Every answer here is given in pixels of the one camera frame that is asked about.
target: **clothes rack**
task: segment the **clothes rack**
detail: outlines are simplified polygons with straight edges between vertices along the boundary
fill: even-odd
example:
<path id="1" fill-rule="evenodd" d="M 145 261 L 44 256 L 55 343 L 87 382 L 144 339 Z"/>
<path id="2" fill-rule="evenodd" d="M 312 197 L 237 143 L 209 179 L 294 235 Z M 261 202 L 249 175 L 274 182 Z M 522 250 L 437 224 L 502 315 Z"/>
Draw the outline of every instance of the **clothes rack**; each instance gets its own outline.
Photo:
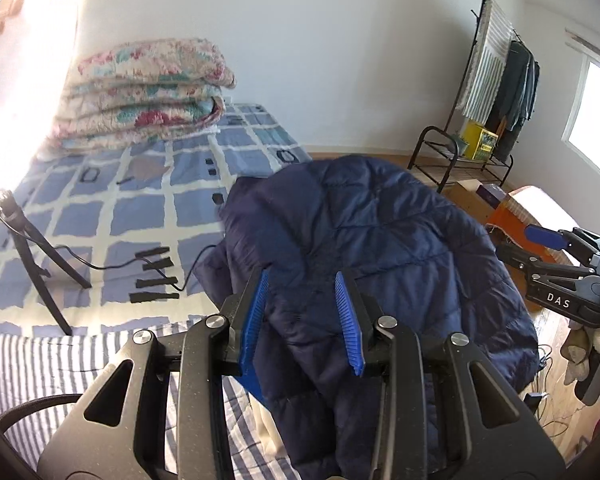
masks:
<path id="1" fill-rule="evenodd" d="M 451 175 L 451 171 L 454 168 L 456 168 L 458 170 L 468 170 L 468 169 L 474 169 L 474 168 L 480 166 L 480 171 L 482 171 L 482 172 L 486 171 L 487 173 L 490 174 L 489 180 L 485 180 L 485 181 L 483 181 L 483 183 L 486 184 L 489 182 L 496 182 L 500 186 L 504 185 L 505 181 L 507 180 L 507 177 L 509 176 L 509 173 L 511 172 L 511 170 L 513 168 L 513 155 L 509 155 L 508 163 L 504 163 L 497 159 L 494 159 L 493 155 L 486 161 L 473 160 L 470 158 L 465 158 L 465 157 L 460 156 L 459 155 L 460 149 L 458 146 L 458 142 L 448 133 L 449 126 L 451 124 L 454 114 L 456 113 L 456 106 L 458 105 L 458 101 L 460 100 L 460 97 L 462 95 L 462 88 L 464 87 L 464 82 L 469 73 L 469 68 L 471 66 L 471 60 L 472 60 L 472 56 L 474 54 L 475 46 L 478 43 L 478 32 L 480 29 L 480 20 L 482 19 L 483 15 L 484 15 L 484 7 L 485 7 L 486 3 L 487 3 L 487 0 L 482 0 L 482 2 L 480 3 L 480 13 L 479 14 L 476 14 L 472 10 L 472 13 L 476 17 L 474 40 L 472 41 L 471 50 L 469 51 L 469 56 L 466 61 L 466 66 L 464 67 L 464 72 L 462 73 L 462 80 L 460 81 L 460 86 L 458 87 L 458 92 L 456 93 L 456 98 L 451 107 L 451 111 L 449 112 L 448 118 L 445 123 L 445 127 L 439 128 L 437 126 L 427 126 L 426 128 L 424 128 L 424 130 L 420 134 L 420 137 L 418 138 L 418 143 L 416 144 L 416 149 L 413 151 L 413 155 L 411 155 L 411 159 L 407 166 L 408 170 L 417 168 L 429 180 L 431 180 L 432 182 L 437 184 L 438 193 L 441 193 L 442 190 L 445 189 L 445 186 L 455 183 L 455 182 L 449 181 L 449 176 Z M 513 32 L 514 32 L 516 38 L 518 38 L 518 40 L 522 42 L 522 38 L 520 38 L 520 36 L 518 35 L 518 33 L 516 32 L 515 29 Z M 448 141 L 434 142 L 433 140 L 428 140 L 427 136 L 430 133 L 434 133 L 434 134 L 436 134 L 436 136 L 446 137 L 448 139 Z M 430 149 L 434 150 L 438 155 L 442 156 L 442 158 L 440 159 L 440 162 L 442 162 L 443 159 L 446 159 L 447 163 L 445 163 L 445 164 L 438 164 L 438 163 L 436 163 L 436 164 L 429 164 L 429 163 L 418 164 L 416 162 L 416 160 L 418 158 L 418 154 L 420 153 L 420 150 L 421 150 L 423 144 L 428 146 Z M 448 149 L 447 146 L 453 147 L 453 151 Z M 466 165 L 457 167 L 456 164 L 458 163 L 459 160 L 461 162 L 465 163 Z M 435 179 L 435 177 L 432 174 L 430 174 L 424 168 L 446 168 L 446 171 L 445 171 L 445 174 L 443 175 L 442 179 L 437 180 L 437 179 Z M 506 169 L 506 171 L 504 173 L 504 176 L 498 176 L 496 173 L 493 173 L 493 171 L 491 171 L 489 168 L 504 168 L 504 169 Z"/>

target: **tripod leg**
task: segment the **tripod leg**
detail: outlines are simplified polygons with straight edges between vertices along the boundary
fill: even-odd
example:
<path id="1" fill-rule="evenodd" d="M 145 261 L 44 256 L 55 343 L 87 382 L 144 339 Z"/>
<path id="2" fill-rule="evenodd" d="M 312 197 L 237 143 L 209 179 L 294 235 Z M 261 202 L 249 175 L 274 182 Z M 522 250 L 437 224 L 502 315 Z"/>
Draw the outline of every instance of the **tripod leg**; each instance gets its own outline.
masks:
<path id="1" fill-rule="evenodd" d="M 58 267 L 60 267 L 64 272 L 66 272 L 69 277 L 73 278 L 82 288 L 91 288 L 91 283 L 84 279 L 80 273 L 75 270 L 69 263 L 56 251 L 53 246 L 46 241 L 46 238 L 36 229 L 36 227 L 29 222 L 26 221 L 24 225 L 24 231 L 33 238 L 40 249 L 42 249 L 45 254 L 51 258 Z"/>
<path id="2" fill-rule="evenodd" d="M 27 241 L 24 238 L 15 234 L 12 234 L 11 236 L 13 237 L 13 243 L 16 246 L 18 254 L 20 255 L 22 264 L 24 265 L 27 274 L 31 278 L 31 283 L 33 283 L 33 286 L 36 287 L 40 298 L 42 298 L 42 301 L 44 301 L 46 307 L 48 308 L 49 312 L 54 317 L 56 323 L 58 323 L 62 331 L 67 335 L 73 335 L 71 327 L 60 313 L 60 309 L 56 305 L 54 299 L 51 297 L 49 289 L 46 288 L 45 280 L 43 280 L 42 276 L 40 276 L 40 270 L 38 269 L 38 266 L 33 260 L 33 256 L 31 255 L 31 251 L 29 250 L 29 245 L 27 244 Z"/>

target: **striped towel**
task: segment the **striped towel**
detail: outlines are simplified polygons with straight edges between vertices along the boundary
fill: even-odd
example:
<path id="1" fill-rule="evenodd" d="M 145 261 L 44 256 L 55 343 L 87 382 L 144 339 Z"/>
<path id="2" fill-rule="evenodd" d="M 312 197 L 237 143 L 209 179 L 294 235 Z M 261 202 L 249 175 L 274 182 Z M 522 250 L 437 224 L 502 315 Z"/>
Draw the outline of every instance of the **striped towel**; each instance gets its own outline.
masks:
<path id="1" fill-rule="evenodd" d="M 186 325 L 174 323 L 150 330 L 160 337 L 186 329 Z M 0 414 L 28 400 L 83 393 L 133 332 L 56 338 L 0 334 Z M 178 375 L 171 374 L 170 378 L 164 443 L 165 465 L 174 473 Z M 236 479 L 299 480 L 288 457 L 269 459 L 260 442 L 254 440 L 256 423 L 247 392 L 229 377 L 222 379 L 222 389 Z M 24 418 L 7 430 L 8 441 L 33 469 L 69 410 L 67 405 L 49 408 Z"/>
<path id="2" fill-rule="evenodd" d="M 494 0 L 487 0 L 478 27 L 470 70 L 456 108 L 464 117 L 484 125 L 507 64 L 513 25 Z"/>

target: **silver bolt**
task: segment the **silver bolt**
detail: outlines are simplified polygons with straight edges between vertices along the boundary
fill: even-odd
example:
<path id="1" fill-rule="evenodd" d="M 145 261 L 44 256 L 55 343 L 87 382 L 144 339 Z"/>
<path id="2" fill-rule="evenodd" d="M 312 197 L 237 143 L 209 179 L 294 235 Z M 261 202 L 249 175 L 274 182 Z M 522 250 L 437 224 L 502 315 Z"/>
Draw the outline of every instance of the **silver bolt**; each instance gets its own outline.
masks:
<path id="1" fill-rule="evenodd" d="M 218 315 L 209 316 L 206 318 L 205 323 L 209 328 L 220 328 L 224 326 L 224 317 Z"/>
<path id="2" fill-rule="evenodd" d="M 382 316 L 378 319 L 378 326 L 380 328 L 395 328 L 398 326 L 398 320 L 393 316 Z"/>
<path id="3" fill-rule="evenodd" d="M 134 343 L 137 345 L 143 345 L 151 341 L 151 332 L 148 330 L 139 330 L 134 334 Z"/>
<path id="4" fill-rule="evenodd" d="M 469 344 L 469 338 L 462 332 L 456 332 L 451 335 L 451 343 L 456 346 L 467 346 Z"/>

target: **hanging clothes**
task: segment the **hanging clothes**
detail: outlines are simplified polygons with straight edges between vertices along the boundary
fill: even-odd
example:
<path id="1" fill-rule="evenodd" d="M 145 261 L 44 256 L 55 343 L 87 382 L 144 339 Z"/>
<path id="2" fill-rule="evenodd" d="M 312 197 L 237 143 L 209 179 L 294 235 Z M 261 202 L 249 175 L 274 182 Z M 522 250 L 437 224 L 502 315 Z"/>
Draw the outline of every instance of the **hanging clothes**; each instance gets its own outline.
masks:
<path id="1" fill-rule="evenodd" d="M 485 127 L 496 132 L 504 120 L 493 156 L 506 163 L 525 122 L 531 118 L 536 102 L 540 66 L 531 51 L 520 41 L 513 41 L 507 55 L 500 89 Z"/>
<path id="2" fill-rule="evenodd" d="M 486 0 L 480 15 L 476 47 L 456 108 L 484 124 L 496 99 L 507 61 L 513 25 L 494 0 Z"/>

